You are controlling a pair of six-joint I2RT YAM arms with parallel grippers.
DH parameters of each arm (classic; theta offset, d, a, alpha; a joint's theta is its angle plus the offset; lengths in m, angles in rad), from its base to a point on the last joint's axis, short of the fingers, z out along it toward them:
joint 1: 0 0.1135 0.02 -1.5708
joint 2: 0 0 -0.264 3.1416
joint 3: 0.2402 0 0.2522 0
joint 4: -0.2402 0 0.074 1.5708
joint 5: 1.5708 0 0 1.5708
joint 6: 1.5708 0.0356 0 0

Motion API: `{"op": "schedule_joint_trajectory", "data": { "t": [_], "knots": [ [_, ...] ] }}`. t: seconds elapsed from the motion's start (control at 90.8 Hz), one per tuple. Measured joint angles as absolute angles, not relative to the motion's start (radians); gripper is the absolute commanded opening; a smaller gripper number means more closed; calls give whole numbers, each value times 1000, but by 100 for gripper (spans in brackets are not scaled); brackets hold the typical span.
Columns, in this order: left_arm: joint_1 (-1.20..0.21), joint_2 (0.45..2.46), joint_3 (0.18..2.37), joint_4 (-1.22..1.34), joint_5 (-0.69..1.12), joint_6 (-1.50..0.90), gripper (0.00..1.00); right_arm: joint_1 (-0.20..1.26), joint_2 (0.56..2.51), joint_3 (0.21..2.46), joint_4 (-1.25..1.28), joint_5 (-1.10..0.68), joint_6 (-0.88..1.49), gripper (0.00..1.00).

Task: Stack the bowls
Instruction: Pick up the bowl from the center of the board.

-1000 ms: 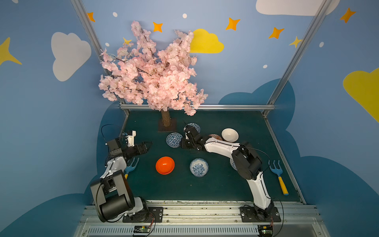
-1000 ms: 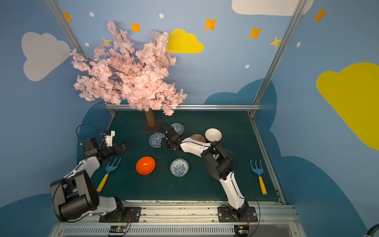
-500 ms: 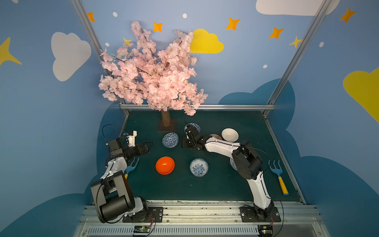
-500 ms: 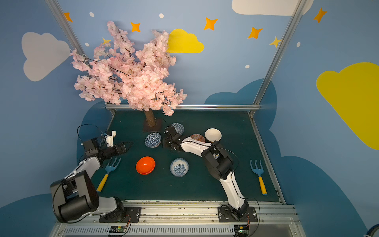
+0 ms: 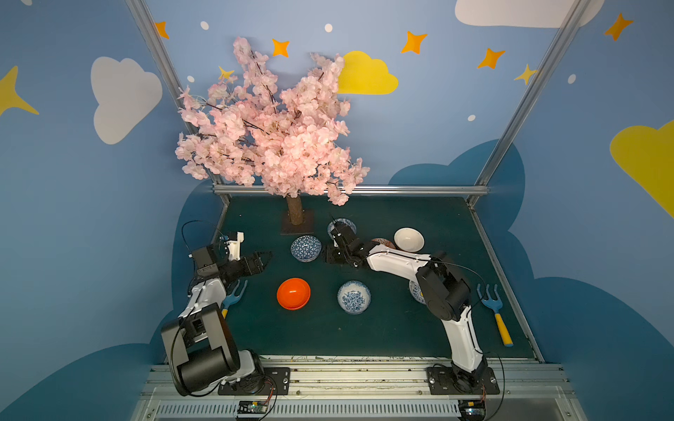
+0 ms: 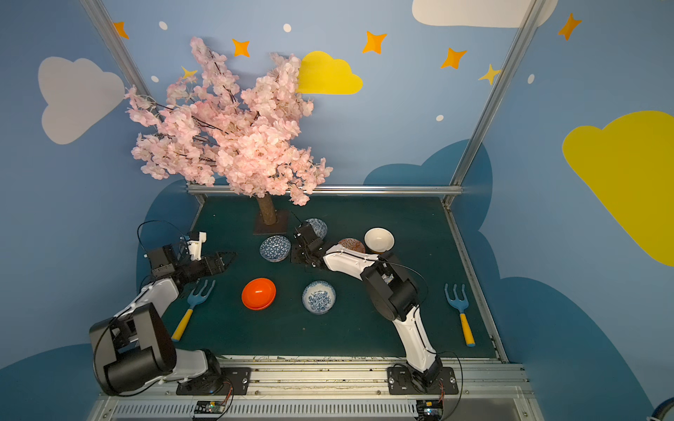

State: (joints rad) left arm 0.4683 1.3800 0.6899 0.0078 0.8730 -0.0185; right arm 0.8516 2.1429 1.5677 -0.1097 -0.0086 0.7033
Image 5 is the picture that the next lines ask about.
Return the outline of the blue white floral bowl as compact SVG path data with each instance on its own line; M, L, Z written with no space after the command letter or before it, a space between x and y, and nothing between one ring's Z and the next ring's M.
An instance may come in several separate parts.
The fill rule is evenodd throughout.
M340 287L337 301L342 310L347 314L360 315L370 306L371 293L364 283L349 281Z

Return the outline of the yellow blue patterned bowl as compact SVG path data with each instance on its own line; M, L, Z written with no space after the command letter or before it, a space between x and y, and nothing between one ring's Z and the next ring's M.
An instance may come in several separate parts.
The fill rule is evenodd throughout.
M408 288L409 288L409 291L410 291L412 297L418 303L421 303L422 305L426 304L423 293L421 291L421 286L418 284L417 281L410 280L409 283L408 283Z

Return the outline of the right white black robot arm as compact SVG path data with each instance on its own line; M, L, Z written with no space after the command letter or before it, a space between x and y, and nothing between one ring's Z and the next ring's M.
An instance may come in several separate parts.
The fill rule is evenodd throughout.
M461 273L445 261L444 253L413 254L360 240L350 226L335 222L330 231L333 244L326 260L369 268L419 284L428 310L442 321L451 348L451 375L456 390L478 394L490 381L488 363L479 347L472 322L471 288Z

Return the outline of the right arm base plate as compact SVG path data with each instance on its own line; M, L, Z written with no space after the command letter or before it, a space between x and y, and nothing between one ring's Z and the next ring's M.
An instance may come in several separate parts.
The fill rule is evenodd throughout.
M498 395L501 393L495 373L484 368L476 373L465 373L441 364L426 368L430 393L433 396L448 395Z

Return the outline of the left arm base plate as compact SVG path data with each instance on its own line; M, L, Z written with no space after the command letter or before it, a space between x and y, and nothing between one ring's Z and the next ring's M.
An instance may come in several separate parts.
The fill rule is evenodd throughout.
M264 368L264 374L254 373L239 382L219 385L219 396L287 396L291 383L291 369L288 367Z

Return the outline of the red patterned bowl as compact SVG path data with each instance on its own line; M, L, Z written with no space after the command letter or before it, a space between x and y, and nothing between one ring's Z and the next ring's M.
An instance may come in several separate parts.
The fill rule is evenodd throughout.
M371 241L374 242L374 243L377 243L378 245L383 245L383 246L386 246L386 247L389 247L389 248L392 248L392 249L397 248L396 245L392 241L390 241L388 239L385 239L385 238L375 238L375 239L372 239Z

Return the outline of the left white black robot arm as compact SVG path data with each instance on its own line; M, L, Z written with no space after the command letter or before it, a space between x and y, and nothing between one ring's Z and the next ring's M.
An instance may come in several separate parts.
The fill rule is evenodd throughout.
M223 310L229 288L242 277L258 275L271 252L238 259L215 245L191 250L194 273L189 301L176 319L161 328L173 384L181 396L203 397L218 390L254 395L270 385L257 353L238 349Z

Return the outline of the dark blue patterned bowl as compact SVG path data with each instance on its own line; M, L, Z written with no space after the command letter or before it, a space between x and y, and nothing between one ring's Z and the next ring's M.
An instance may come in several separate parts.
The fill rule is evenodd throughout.
M298 237L291 243L291 255L298 261L309 263L316 260L322 251L321 241L312 235Z

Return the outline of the light blue patterned bowl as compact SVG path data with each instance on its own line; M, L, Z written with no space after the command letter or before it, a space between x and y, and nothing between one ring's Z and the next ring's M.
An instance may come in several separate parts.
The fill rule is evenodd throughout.
M338 219L333 219L329 224L328 224L328 237L334 244L336 244L335 240L333 239L333 230L336 228L344 228L347 226L352 233L357 234L357 227L356 224L351 221L350 219L345 219L345 218L338 218Z

